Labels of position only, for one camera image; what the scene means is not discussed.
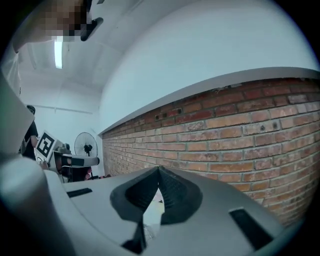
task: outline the ceiling light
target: ceiling light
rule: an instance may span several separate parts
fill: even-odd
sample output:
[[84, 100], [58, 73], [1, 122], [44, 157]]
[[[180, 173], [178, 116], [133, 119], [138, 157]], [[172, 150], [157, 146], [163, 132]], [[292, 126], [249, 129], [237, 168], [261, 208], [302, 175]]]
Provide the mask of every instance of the ceiling light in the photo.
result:
[[63, 36], [58, 36], [54, 41], [54, 62], [57, 69], [62, 69], [62, 44]]

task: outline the electric fan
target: electric fan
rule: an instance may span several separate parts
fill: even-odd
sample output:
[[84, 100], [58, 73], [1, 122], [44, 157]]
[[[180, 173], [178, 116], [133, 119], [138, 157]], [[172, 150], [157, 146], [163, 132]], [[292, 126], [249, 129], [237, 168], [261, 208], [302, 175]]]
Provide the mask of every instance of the electric fan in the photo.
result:
[[88, 132], [80, 133], [74, 142], [74, 152], [77, 156], [97, 157], [98, 146], [95, 138]]

